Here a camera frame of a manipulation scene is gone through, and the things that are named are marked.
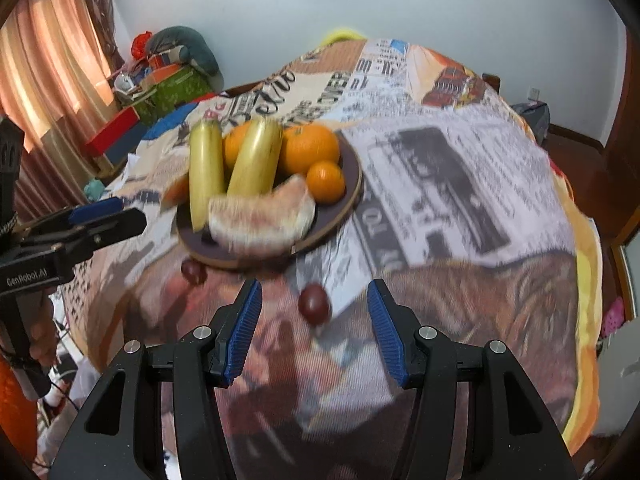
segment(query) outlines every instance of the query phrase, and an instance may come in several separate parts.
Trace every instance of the bed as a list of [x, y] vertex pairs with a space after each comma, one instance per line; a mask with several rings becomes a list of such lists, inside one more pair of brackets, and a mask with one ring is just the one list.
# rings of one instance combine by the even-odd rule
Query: bed
[[[286, 266], [207, 268], [206, 282], [191, 285], [162, 193], [188, 165], [190, 124], [217, 117], [226, 133], [256, 115], [339, 130], [360, 157], [362, 198], [326, 243]], [[63, 291], [71, 332], [104, 368], [124, 340], [177, 340], [230, 303], [245, 277], [260, 279], [264, 305], [244, 373], [216, 393], [242, 478], [390, 477], [414, 394], [386, 376], [372, 335], [363, 291], [379, 276], [423, 324], [467, 344], [506, 342], [572, 453], [590, 435], [602, 312], [596, 229], [526, 123], [465, 66], [399, 40], [335, 43], [243, 94], [201, 102], [136, 155], [110, 193], [142, 209], [148, 227], [78, 266]], [[309, 282], [324, 285], [334, 310], [319, 329], [296, 307]], [[167, 387], [172, 450], [170, 398]], [[462, 469], [464, 438], [459, 417], [450, 478]]]

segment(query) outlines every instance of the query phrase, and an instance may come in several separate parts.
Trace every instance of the human hand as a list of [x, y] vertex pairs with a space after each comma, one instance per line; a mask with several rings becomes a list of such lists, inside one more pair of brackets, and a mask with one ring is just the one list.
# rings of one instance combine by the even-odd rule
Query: human hand
[[55, 288], [49, 288], [44, 291], [38, 316], [29, 330], [31, 334], [29, 354], [45, 368], [53, 366], [56, 361], [58, 330], [53, 322], [53, 303], [49, 299], [49, 294], [55, 290]]

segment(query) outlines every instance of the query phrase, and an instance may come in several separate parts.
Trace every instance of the white wall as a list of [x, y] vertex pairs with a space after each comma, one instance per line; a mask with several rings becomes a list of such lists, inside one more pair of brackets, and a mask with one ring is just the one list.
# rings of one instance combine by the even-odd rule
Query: white wall
[[622, 95], [622, 85], [625, 81], [625, 69], [626, 25], [618, 16], [618, 57], [616, 58], [616, 75], [614, 78], [613, 90], [611, 92], [611, 104], [609, 106], [609, 113], [607, 115], [607, 120], [604, 123], [602, 137], [600, 138], [600, 142], [603, 146], [607, 144], [607, 141], [609, 140], [609, 134], [611, 133], [611, 129], [613, 128], [613, 123], [616, 120], [618, 105], [620, 104], [620, 96]]
[[[115, 0], [135, 36], [199, 30], [226, 86], [269, 75], [335, 27], [399, 38], [502, 78], [507, 101], [539, 88], [552, 121], [603, 139], [616, 100], [617, 14], [607, 0]], [[123, 45], [128, 50], [130, 44]]]
[[131, 55], [131, 43], [133, 43], [134, 36], [131, 35], [127, 24], [122, 19], [118, 1], [113, 2], [113, 23], [115, 25], [114, 39], [122, 59], [126, 62], [133, 58]]

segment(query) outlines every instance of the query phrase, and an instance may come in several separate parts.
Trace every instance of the banana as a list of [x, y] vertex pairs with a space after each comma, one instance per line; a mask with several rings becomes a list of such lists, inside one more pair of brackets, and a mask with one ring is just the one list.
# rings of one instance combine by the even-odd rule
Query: banana
[[273, 119], [254, 119], [244, 136], [226, 194], [255, 196], [270, 192], [281, 145], [280, 123]]
[[189, 202], [193, 232], [208, 221], [209, 199], [225, 193], [222, 131], [216, 120], [201, 120], [189, 135]]

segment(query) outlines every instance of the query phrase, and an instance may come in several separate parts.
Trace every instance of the orange curtain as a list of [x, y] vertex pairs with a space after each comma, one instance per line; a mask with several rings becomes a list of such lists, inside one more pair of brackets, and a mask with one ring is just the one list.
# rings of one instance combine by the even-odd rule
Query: orange curtain
[[117, 112], [84, 0], [21, 0], [0, 29], [0, 112], [25, 131], [21, 221], [84, 203], [84, 144]]

